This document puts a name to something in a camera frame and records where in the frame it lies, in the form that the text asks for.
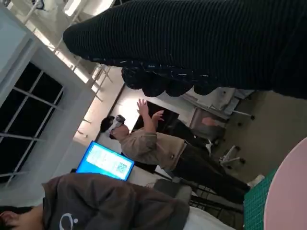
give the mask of green cutting mat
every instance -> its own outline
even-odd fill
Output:
[[[270,184],[276,173],[271,172],[244,197],[244,229],[263,230],[264,206]]]

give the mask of qr code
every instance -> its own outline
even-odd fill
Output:
[[[117,166],[116,171],[120,172],[120,173],[124,173],[127,169],[127,166],[123,163],[119,163],[119,165]]]

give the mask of window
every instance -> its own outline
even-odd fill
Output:
[[[38,141],[63,94],[56,80],[29,63],[0,107],[0,183],[9,185]]]

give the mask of hoodie logo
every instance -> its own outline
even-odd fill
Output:
[[[68,219],[69,219],[69,221],[70,221],[70,230],[72,230],[73,229],[73,225],[74,224],[76,224],[76,223],[78,223],[78,219],[74,219],[74,218],[72,218],[72,215],[70,214],[70,213],[65,213],[62,217],[61,217],[61,219],[59,220],[59,229],[60,230],[67,230],[67,228],[63,228],[63,226],[62,226],[62,220],[63,220],[63,218],[65,218],[65,217],[68,217]]]

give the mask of blue screen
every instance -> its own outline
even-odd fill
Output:
[[[100,173],[125,181],[133,166],[134,161],[92,141],[76,172]]]

